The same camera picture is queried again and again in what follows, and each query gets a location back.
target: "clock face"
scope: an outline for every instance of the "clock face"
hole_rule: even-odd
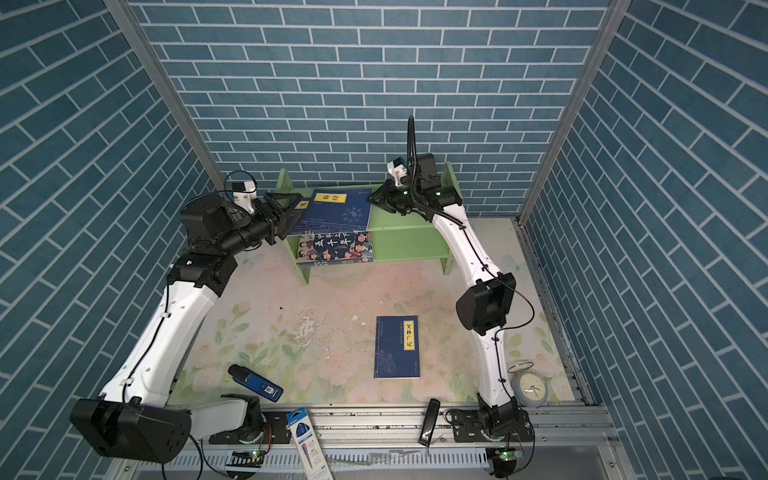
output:
[[[547,396],[547,386],[544,381],[540,376],[531,373],[523,373],[520,376],[520,390],[534,402],[540,402]]]

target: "green shelf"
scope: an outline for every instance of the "green shelf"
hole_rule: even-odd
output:
[[[461,196],[458,181],[453,173],[450,162],[445,162],[445,170],[442,177],[443,184],[452,185]],[[345,185],[342,187],[327,187],[334,190],[352,190],[359,188],[371,188],[376,190],[381,184],[372,185]],[[294,188],[290,175],[286,170],[281,170],[277,178],[276,192],[280,194],[302,194],[305,198],[312,196],[316,188]],[[373,261],[393,262],[398,260],[434,260],[440,259],[444,274],[448,274],[453,263],[451,249],[443,240],[442,235],[434,226],[421,218],[418,214],[399,215],[390,214],[384,210],[372,207],[368,221],[368,231],[371,234],[373,245]],[[287,237],[283,241],[290,258],[296,262],[296,250],[299,246],[299,237]],[[310,281],[309,266],[296,264],[296,271],[305,285]]]

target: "black mounting plate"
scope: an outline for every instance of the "black mounting plate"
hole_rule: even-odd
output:
[[[533,442],[533,427],[531,427],[528,413],[523,409],[519,409],[518,412],[518,419],[511,425],[511,429],[520,435],[521,442]],[[456,443],[491,441],[482,430],[479,410],[451,409],[449,415],[453,425],[453,440]],[[507,437],[508,435],[505,435],[500,441],[506,442]],[[517,440],[513,433],[510,442],[516,442]]]
[[[288,429],[288,414],[290,412],[290,410],[261,412],[261,414],[266,419],[264,428],[267,429],[267,423],[272,427],[273,445],[284,445],[286,443],[290,443],[291,436],[290,430]],[[217,433],[216,435],[211,435],[208,441],[211,445],[240,445],[244,448],[248,448],[247,445],[251,445],[240,443],[240,441],[237,439],[237,434],[234,431],[221,432]],[[268,440],[264,439],[264,442],[261,445],[262,449],[266,448],[267,443]]]

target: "blue and white package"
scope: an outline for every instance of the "blue and white package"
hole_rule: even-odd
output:
[[[298,409],[289,413],[288,426],[296,448],[299,449],[299,458],[307,480],[333,480],[326,456],[323,455],[306,410]]]

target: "metal corner post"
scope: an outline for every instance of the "metal corner post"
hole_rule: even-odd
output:
[[[587,93],[589,93],[589,87],[592,86],[594,78],[598,76],[598,69],[603,63],[608,47],[611,46],[611,42],[614,40],[616,31],[624,19],[624,14],[627,12],[630,3],[631,0],[613,0],[607,10],[600,30],[598,30],[598,35],[594,39],[594,44],[590,48],[586,60],[584,60],[584,67],[582,67],[581,73],[576,80],[576,85],[574,85],[571,96],[568,98],[568,103],[563,109],[563,115],[558,123],[558,127],[552,134],[552,139],[549,141],[547,150],[544,152],[541,164],[538,166],[536,175],[531,182],[531,187],[528,189],[528,194],[523,200],[517,218],[520,225],[525,225],[525,222],[531,216],[533,206],[541,193],[541,189],[544,188],[549,172],[558,159],[560,150],[562,150],[565,143],[565,138],[571,131],[581,104],[584,103],[584,99],[587,97]]]
[[[192,150],[197,155],[200,164],[203,165],[211,181],[218,190],[224,189],[223,176],[221,170],[214,159],[214,156],[208,150],[205,140],[197,126],[192,121],[187,108],[181,100],[174,84],[171,83],[168,73],[160,62],[157,53],[147,37],[147,33],[139,25],[138,18],[127,0],[104,0],[104,4],[112,14],[112,18],[120,27],[120,30],[128,40],[128,44],[133,48],[144,70],[152,80],[157,92],[165,102],[170,114],[174,116],[178,123],[181,133],[190,143]]]

